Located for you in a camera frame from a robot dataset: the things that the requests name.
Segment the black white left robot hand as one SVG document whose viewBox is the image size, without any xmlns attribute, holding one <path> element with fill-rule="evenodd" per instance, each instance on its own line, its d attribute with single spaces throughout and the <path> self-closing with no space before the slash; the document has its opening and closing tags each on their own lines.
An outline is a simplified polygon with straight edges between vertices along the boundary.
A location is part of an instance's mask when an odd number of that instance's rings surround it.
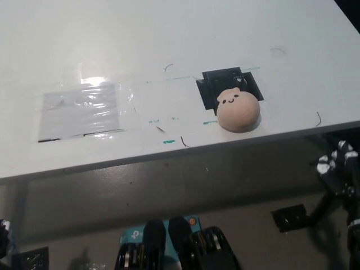
<svg viewBox="0 0 360 270">
<path fill-rule="evenodd" d="M 10 245 L 10 222 L 6 219 L 1 219 L 1 258 L 7 255 Z"/>
</svg>

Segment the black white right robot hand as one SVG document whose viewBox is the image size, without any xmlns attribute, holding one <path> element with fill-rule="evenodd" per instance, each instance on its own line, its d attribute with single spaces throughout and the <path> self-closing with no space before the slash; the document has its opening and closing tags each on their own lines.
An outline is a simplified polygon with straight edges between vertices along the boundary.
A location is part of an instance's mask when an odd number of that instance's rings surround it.
<svg viewBox="0 0 360 270">
<path fill-rule="evenodd" d="M 359 153 L 345 140 L 327 141 L 333 150 L 318 159 L 319 180 L 334 197 L 359 199 Z"/>
</svg>

